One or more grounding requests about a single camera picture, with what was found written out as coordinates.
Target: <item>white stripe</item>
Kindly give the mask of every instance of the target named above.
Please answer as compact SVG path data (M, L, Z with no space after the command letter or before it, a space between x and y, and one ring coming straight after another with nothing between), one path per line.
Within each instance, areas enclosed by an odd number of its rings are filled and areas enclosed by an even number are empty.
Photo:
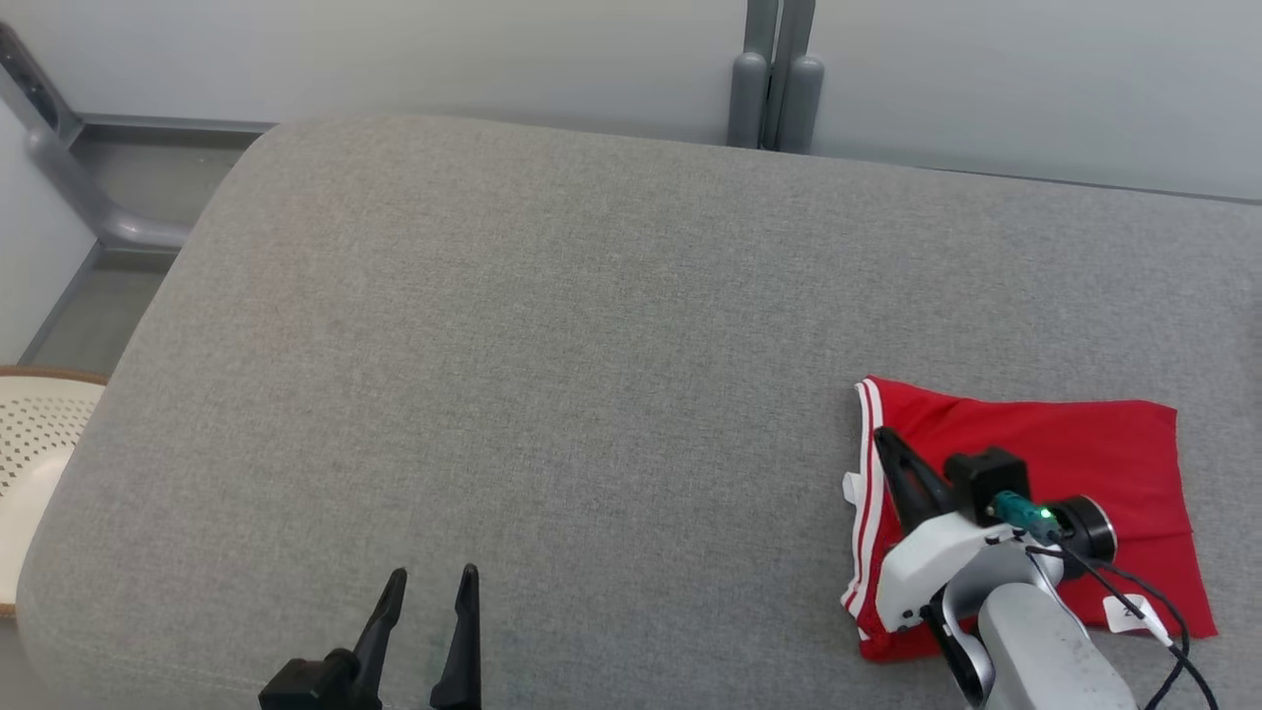
M854 560L854 576L851 578L851 584L846 585L846 591L842 594L842 604L849 599L851 593L854 591L854 585L859 584L859 537L863 533L863 504L867 499L867 450L868 433L871 431L868 425L867 397L863 397L863 391L864 383L861 382L854 386L854 392L859 395L859 411L863 414L863 429L859 435L859 474L858 480L854 482L854 531L851 533L851 555Z
M862 385L868 388L868 395L872 397L872 426L863 430L863 455L867 457L867 451L871 448L870 439L872 433L885 424L885 410L881 406L881 391L877 390L876 383L871 380L864 380ZM863 612L863 605L867 602L868 586L876 584L872 580L872 549L876 546L876 533L881 527L881 508L885 504L885 468L881 467L880 457L872 458L871 488L872 509L868 511L867 526L864 526L859 536L863 551L863 581L858 583L854 599L851 600L851 605L848 608L849 613L853 614L856 619L859 617L859 613Z
M843 597L843 598L838 599L837 603L838 604L846 604L846 598ZM859 641L868 641L870 638L872 638L872 637L870 637L867 634L867 632L864 632L863 629L861 629L858 627L856 627L856 631L859 632Z

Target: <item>white label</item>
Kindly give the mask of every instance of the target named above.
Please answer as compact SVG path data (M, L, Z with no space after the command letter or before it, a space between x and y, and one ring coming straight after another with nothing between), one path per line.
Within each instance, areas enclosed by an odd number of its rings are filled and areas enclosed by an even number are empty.
M1138 607L1140 612L1143 612L1143 615L1148 618L1148 623L1136 618L1136 615L1132 614L1124 604L1122 604L1121 599L1109 595L1104 598L1104 618L1108 620L1108 631L1118 634L1123 632L1147 629L1148 624L1153 624L1165 631L1165 627L1161 624L1161 618L1152 610L1152 605L1148 604L1148 600L1142 594L1127 594L1126 598L1131 600L1131 604Z
M858 506L858 503L854 502L854 491L862 486L862 483L863 482L859 480L858 474L846 474L842 478L842 498L844 498L851 506Z

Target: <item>gray sofa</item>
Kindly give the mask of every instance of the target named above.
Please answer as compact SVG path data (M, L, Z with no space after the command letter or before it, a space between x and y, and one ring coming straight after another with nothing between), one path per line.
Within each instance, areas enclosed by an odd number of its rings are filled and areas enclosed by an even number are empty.
M1259 235L1209 199L459 119L276 127L64 474L27 652L82 707L255 707L405 566L382 697L423 707L472 561L492 710L959 707L939 660L861 660L838 604L873 373L1176 407L1223 632L1194 658L1253 706ZM1098 643L1140 697L1169 670Z

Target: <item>perforated seat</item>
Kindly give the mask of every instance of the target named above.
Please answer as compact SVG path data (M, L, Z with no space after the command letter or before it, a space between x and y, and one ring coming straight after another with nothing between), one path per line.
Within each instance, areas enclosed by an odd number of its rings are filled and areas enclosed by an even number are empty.
M0 368L0 617L14 615L27 549L102 392L86 373Z

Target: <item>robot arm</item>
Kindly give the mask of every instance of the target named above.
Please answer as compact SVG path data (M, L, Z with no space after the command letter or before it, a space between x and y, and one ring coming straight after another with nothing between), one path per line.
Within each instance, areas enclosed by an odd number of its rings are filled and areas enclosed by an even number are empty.
M294 658L259 694L261 710L381 710L377 687L390 631L403 612L408 573L391 573L355 651L334 648L323 661ZM482 709L482 644L477 567L466 565L456 593L456 633L443 677L429 694L435 710Z
M1117 538L1103 511L1087 498L1034 506L1023 462L997 449L953 457L946 487L897 435L876 434L906 533L877 583L886 629L929 623L972 707L1133 709L1129 689L1056 594L1063 561L1027 554L1064 545L1111 561ZM978 636L960 627L972 617Z

